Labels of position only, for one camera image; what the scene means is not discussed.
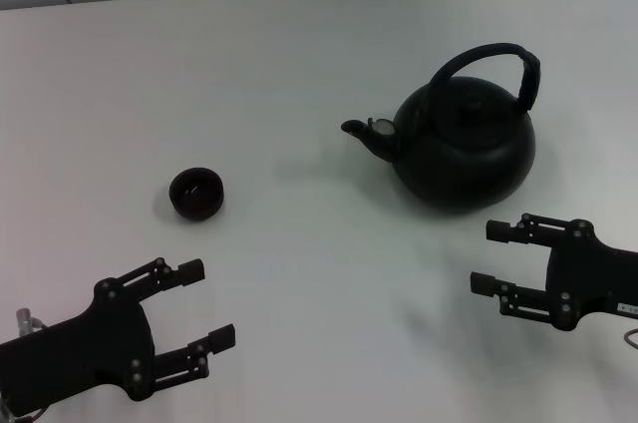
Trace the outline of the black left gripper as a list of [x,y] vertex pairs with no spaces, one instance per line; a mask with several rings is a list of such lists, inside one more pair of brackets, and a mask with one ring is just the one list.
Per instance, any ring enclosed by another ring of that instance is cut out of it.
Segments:
[[134,401],[209,375],[208,356],[235,346],[228,324],[186,347],[156,355],[140,302],[205,279],[194,259],[170,267],[163,257],[99,282],[80,315],[1,345],[1,396],[17,416],[101,385]]

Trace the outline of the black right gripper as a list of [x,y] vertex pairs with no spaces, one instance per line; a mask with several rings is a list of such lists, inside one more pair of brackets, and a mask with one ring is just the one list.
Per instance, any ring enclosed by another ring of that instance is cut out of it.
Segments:
[[602,243],[587,220],[525,212],[516,223],[490,219],[488,240],[551,247],[546,292],[472,272],[471,292],[496,297],[504,316],[573,329],[591,313],[637,317],[637,253]]

